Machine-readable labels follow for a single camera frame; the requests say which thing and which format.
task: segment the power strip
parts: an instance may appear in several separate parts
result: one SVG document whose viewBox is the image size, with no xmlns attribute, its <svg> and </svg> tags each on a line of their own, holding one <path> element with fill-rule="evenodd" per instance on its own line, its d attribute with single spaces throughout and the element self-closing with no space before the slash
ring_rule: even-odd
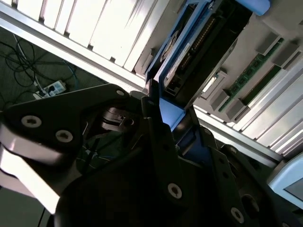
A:
<svg viewBox="0 0 303 227">
<path fill-rule="evenodd" d="M 66 86 L 65 83 L 59 80 L 45 87 L 44 91 L 46 91 L 47 94 L 43 93 L 42 91 L 37 91 L 35 94 L 33 94 L 33 96 L 35 99 L 49 98 L 66 91 Z"/>
</svg>

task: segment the blue cable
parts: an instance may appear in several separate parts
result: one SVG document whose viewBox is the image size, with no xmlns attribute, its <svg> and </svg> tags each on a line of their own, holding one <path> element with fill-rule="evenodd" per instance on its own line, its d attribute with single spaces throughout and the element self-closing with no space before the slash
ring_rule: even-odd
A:
<svg viewBox="0 0 303 227">
<path fill-rule="evenodd" d="M 76 76 L 75 71 L 70 67 L 70 65 L 65 60 L 63 60 L 63 62 L 67 65 L 67 67 L 70 69 L 72 75 L 74 76 L 74 79 L 75 79 L 75 90 L 78 90 L 78 78 Z"/>
</svg>

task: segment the screw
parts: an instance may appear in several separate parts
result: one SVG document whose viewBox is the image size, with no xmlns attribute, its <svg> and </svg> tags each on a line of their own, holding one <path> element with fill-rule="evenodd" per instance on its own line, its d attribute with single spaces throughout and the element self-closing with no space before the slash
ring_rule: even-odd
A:
<svg viewBox="0 0 303 227">
<path fill-rule="evenodd" d="M 232 216 L 240 223 L 243 224 L 244 223 L 244 217 L 242 215 L 242 213 L 235 207 L 231 208 L 231 213 Z"/>
<path fill-rule="evenodd" d="M 124 95 L 124 92 L 123 92 L 123 91 L 117 90 L 116 92 L 117 92 L 117 94 L 120 95 L 120 96 L 123 96 L 123 95 Z"/>
<path fill-rule="evenodd" d="M 231 150 L 233 153 L 237 154 L 237 151 L 236 151 L 235 148 L 230 148 L 230 150 Z"/>
<path fill-rule="evenodd" d="M 170 183 L 167 189 L 173 197 L 175 197 L 176 199 L 181 199 L 182 191 L 178 185 L 176 185 L 175 183 Z"/>
<path fill-rule="evenodd" d="M 211 134 L 212 134 L 208 129 L 204 129 L 204 131 L 205 131 L 208 135 L 211 135 Z"/>
<path fill-rule="evenodd" d="M 21 119 L 21 123 L 28 128 L 38 128 L 42 124 L 42 121 L 36 116 L 28 115 Z"/>
<path fill-rule="evenodd" d="M 59 130 L 56 132 L 56 138 L 62 143 L 68 143 L 72 141 L 73 136 L 69 131 Z"/>
</svg>

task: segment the memory slot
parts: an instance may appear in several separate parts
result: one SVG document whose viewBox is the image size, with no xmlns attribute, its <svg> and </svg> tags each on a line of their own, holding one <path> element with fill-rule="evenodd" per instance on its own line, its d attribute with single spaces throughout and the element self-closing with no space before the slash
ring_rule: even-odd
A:
<svg viewBox="0 0 303 227">
<path fill-rule="evenodd" d="M 244 105 L 248 105 L 259 92 L 279 73 L 281 67 L 274 65 L 265 77 L 242 99 Z"/>
<path fill-rule="evenodd" d="M 284 41 L 283 38 L 280 38 L 278 42 L 271 48 L 271 50 L 266 54 L 257 54 L 257 56 L 251 61 L 248 67 L 241 73 L 237 80 L 231 85 L 227 90 L 228 95 L 230 96 L 227 101 L 221 106 L 219 112 L 223 111 L 224 108 L 233 100 L 233 98 L 240 92 L 240 90 L 253 78 L 259 69 L 265 64 L 265 62 L 275 53 L 278 47 Z"/>
</svg>

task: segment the green circuit board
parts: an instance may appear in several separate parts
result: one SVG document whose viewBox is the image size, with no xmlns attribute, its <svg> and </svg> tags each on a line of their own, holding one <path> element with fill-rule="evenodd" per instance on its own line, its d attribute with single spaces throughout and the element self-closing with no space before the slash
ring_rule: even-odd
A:
<svg viewBox="0 0 303 227">
<path fill-rule="evenodd" d="M 233 100 L 233 98 L 240 92 L 240 90 L 249 82 L 249 80 L 257 73 L 257 71 L 265 64 L 265 62 L 273 55 L 278 47 L 284 41 L 280 38 L 278 42 L 270 49 L 266 54 L 258 53 L 257 56 L 251 61 L 246 69 L 241 73 L 237 80 L 227 90 L 227 94 L 230 96 L 226 102 L 221 106 L 219 112 L 223 111 L 224 108 Z"/>
</svg>

